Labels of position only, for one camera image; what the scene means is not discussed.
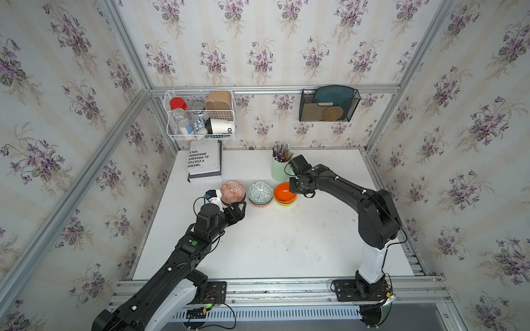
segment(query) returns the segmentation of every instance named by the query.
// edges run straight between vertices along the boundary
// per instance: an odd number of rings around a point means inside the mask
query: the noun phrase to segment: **red patterned bowl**
[[[245,200],[245,187],[240,182],[227,182],[221,186],[221,201],[230,205]]]

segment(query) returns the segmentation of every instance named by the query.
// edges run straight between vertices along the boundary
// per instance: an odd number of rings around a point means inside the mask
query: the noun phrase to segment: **book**
[[[220,170],[220,152],[218,140],[193,140],[190,143],[188,172],[198,175]]]
[[[214,171],[210,173],[191,175],[188,174],[188,182],[190,183],[202,183],[207,181],[221,180],[222,176],[222,167],[221,162],[223,160],[223,143],[219,141],[219,171]]]

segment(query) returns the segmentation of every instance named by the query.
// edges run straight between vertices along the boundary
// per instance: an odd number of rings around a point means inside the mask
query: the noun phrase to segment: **plastic bottle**
[[[193,127],[191,126],[191,122],[186,115],[186,111],[182,108],[175,108],[171,112],[173,118],[175,119],[176,126],[180,130],[180,133],[183,135],[192,135]]]

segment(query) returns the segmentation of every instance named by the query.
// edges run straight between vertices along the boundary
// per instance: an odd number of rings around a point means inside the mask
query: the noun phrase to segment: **red lid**
[[[173,99],[169,101],[169,107],[171,107],[171,110],[177,109],[177,108],[182,108],[186,110],[188,106],[186,105],[186,102],[184,101],[183,98],[174,97]]]

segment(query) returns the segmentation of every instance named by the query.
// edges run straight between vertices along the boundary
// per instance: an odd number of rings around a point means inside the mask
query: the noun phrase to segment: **vent grille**
[[[287,307],[235,307],[238,321],[360,319],[358,306],[287,306]],[[187,309],[182,309],[172,322],[188,321]],[[223,322],[234,320],[227,307],[215,307],[206,312],[204,319],[193,321]]]

